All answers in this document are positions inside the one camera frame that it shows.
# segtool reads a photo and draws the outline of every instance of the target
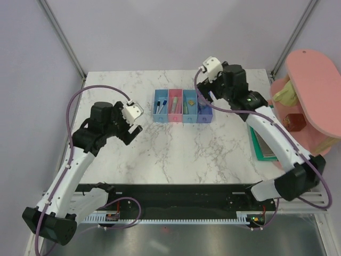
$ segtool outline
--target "marble tabletop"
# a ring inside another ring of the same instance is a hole
[[[264,69],[249,69],[250,90],[269,99],[270,84]],[[211,124],[158,124],[152,120],[155,89],[192,89],[196,70],[89,72],[85,86],[103,84],[123,90],[144,109],[136,124],[143,131],[125,146],[110,138],[85,172],[80,183],[254,183],[275,178],[283,171],[270,162],[255,160],[246,124],[234,114],[214,110]],[[96,101],[125,101],[108,89],[82,94],[74,130],[89,117]],[[215,101],[229,108],[224,100]]]

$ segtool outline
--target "table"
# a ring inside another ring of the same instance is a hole
[[[196,70],[89,72],[85,87],[110,85],[123,90],[144,109],[136,124],[143,131],[129,145],[110,138],[85,172],[80,183],[254,183],[284,172],[251,154],[247,126],[234,114],[214,111],[211,124],[158,124],[152,120],[155,89],[192,89]],[[270,98],[264,69],[246,70],[250,90]],[[74,129],[89,117],[97,101],[125,101],[108,89],[85,91],[80,99]],[[224,100],[215,101],[228,108]]]

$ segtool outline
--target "yellow cloth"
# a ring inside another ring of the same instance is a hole
[[[291,81],[285,84],[283,89],[273,96],[274,101],[279,101],[287,107],[292,107],[298,103],[298,97]]]

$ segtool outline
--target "wall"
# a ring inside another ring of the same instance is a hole
[[[35,0],[1,1],[0,35],[0,248],[19,256],[30,234],[22,212],[53,179],[82,82]]]
[[[86,71],[271,70],[309,0],[47,0]]]
[[[322,0],[316,7],[306,27],[295,43],[293,50],[308,48],[315,49],[326,54],[341,72],[341,1]],[[286,74],[283,66],[277,77],[284,77]],[[334,229],[339,234],[341,241],[341,144],[337,145],[326,155],[327,166],[324,171],[326,179],[334,199],[334,204],[330,209],[334,221]]]

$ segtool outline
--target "white vent strip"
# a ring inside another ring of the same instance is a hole
[[[128,224],[134,220],[106,221],[106,213],[92,213],[84,219],[82,223],[95,224]],[[214,219],[214,220],[139,220],[140,224],[230,224],[230,225],[248,225],[246,214],[238,214],[236,219]]]

